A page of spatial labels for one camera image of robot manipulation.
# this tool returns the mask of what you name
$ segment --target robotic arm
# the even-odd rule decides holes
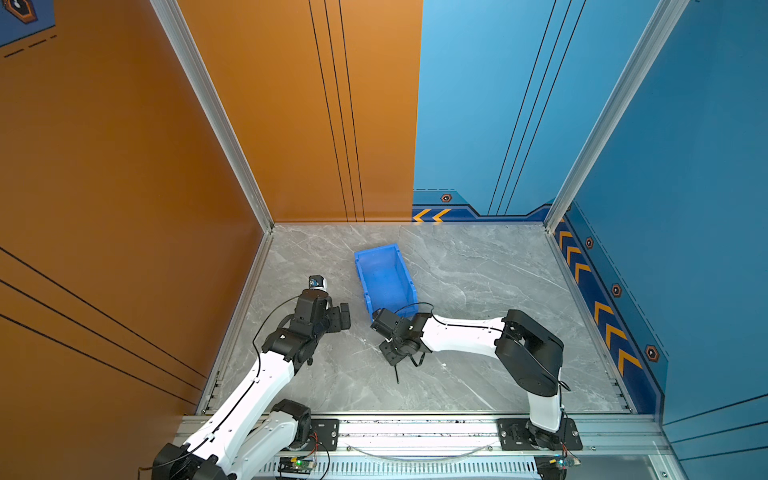
[[[371,325],[386,340],[379,345],[390,365],[422,352],[456,350],[498,358],[518,385],[528,392],[531,444],[556,450],[563,439],[560,369],[563,342],[520,310],[489,320],[447,319],[417,313],[411,319],[387,309],[375,313]]]
[[[332,306],[322,276],[310,277],[296,309],[263,345],[245,379],[215,415],[182,447],[166,444],[155,457],[153,480],[234,480],[253,478],[280,450],[302,448],[310,434],[310,409],[283,400],[258,429],[251,430],[277,393],[304,363],[312,365],[326,333],[350,326],[349,306]]]

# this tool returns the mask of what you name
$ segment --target gray marble surface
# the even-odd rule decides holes
[[[562,378],[573,392],[570,412],[621,411],[576,304],[540,225],[344,224],[277,226],[247,318],[220,381],[216,408],[234,390],[256,355],[253,334],[276,305],[323,275],[335,305],[349,303],[350,330],[327,334],[314,356],[275,398],[288,398],[314,412],[496,411],[527,412],[526,393],[497,359],[468,353],[427,355],[419,368],[398,366],[400,384],[382,357],[382,337],[370,317],[355,270],[354,253],[397,243],[419,300],[450,318],[485,319],[524,310],[565,344]],[[257,339],[293,311],[281,307]]]

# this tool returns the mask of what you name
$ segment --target yellow chevron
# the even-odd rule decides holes
[[[417,222],[423,222],[424,220],[422,220],[422,215],[426,214],[430,210],[431,210],[431,208],[425,208],[424,210],[421,211],[421,213],[419,213],[418,215],[413,217],[413,220],[416,220]]]
[[[578,283],[578,274],[582,270],[586,270],[588,272],[592,271],[592,269],[589,267],[589,265],[584,265],[583,263],[576,262],[576,272],[574,274],[576,276],[576,283]]]
[[[624,360],[629,360],[630,362],[634,363],[639,369],[643,369],[643,366],[640,364],[640,360],[634,358],[629,353],[626,353],[622,349],[619,349],[619,373],[621,376],[624,376]]]
[[[571,253],[581,253],[581,250],[576,247],[568,247],[566,250],[568,251],[568,266],[571,266]]]
[[[608,312],[611,315],[615,315],[612,308],[610,308],[608,305],[604,305],[600,302],[594,303],[594,322],[598,325],[600,325],[600,311]]]
[[[443,215],[445,215],[445,214],[446,214],[446,213],[448,213],[449,211],[451,211],[451,209],[450,209],[450,208],[446,208],[445,210],[443,210],[443,211],[442,211],[442,212],[440,212],[439,214],[437,214],[437,215],[435,215],[434,217],[432,217],[432,219],[433,219],[435,222],[442,222],[442,220],[440,219],[440,217],[442,217]]]
[[[605,345],[607,345],[608,349],[611,349],[611,334],[619,335],[623,339],[627,339],[627,336],[624,335],[624,332],[619,330],[613,325],[605,325]]]
[[[563,250],[563,237],[573,237],[573,234],[565,230],[560,232],[560,250]]]

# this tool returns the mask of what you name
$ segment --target blue plastic container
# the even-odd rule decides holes
[[[362,283],[368,313],[386,308],[392,312],[419,300],[411,274],[397,244],[372,248],[355,253],[357,275]],[[412,316],[419,311],[418,305],[397,312],[400,316]]]

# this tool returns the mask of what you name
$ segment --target orange wall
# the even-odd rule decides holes
[[[275,221],[410,220],[421,1],[180,5]]]
[[[149,2],[55,12],[0,48],[0,472],[135,478],[194,412],[261,232]]]

